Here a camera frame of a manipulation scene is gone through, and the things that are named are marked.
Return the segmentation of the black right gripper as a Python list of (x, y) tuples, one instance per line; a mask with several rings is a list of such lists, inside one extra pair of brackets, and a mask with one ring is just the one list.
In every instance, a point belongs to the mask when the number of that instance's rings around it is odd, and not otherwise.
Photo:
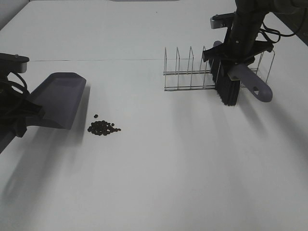
[(223, 65), (249, 65), (254, 62), (255, 56), (262, 52), (272, 52), (273, 44), (268, 41), (255, 40), (251, 43), (242, 44), (240, 40), (227, 42), (215, 41), (213, 47), (204, 50), (203, 61), (219, 61)]

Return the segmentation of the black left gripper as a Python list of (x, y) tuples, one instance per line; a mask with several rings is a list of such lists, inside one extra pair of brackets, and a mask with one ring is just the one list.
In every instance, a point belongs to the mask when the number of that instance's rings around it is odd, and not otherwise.
[(7, 127), (16, 137), (23, 137), (27, 131), (29, 119), (42, 119), (45, 111), (42, 105), (34, 103), (29, 97), (22, 99), (17, 109), (9, 113)]

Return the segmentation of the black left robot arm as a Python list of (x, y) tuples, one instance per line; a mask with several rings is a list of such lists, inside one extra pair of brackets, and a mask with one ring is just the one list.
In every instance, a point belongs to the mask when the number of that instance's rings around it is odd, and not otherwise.
[(26, 81), (17, 72), (12, 72), (21, 82), (8, 79), (8, 73), (0, 76), (0, 127), (23, 137), (27, 131), (26, 119), (43, 118), (43, 106), (30, 101)]

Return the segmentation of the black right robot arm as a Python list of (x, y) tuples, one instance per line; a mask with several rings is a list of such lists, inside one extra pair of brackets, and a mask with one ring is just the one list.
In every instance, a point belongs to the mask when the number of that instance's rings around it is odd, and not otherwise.
[(306, 0), (237, 0), (236, 11), (227, 14), (214, 15), (211, 18), (212, 28), (227, 28), (224, 42), (203, 51), (204, 62), (219, 60), (226, 64), (251, 64), (255, 56), (271, 52), (275, 41), (267, 37), (267, 33), (279, 38), (291, 37), (298, 33), (281, 34), (275, 29), (263, 26), (265, 16), (272, 13), (294, 14), (304, 9), (300, 26), (303, 26), (307, 16), (308, 2)]

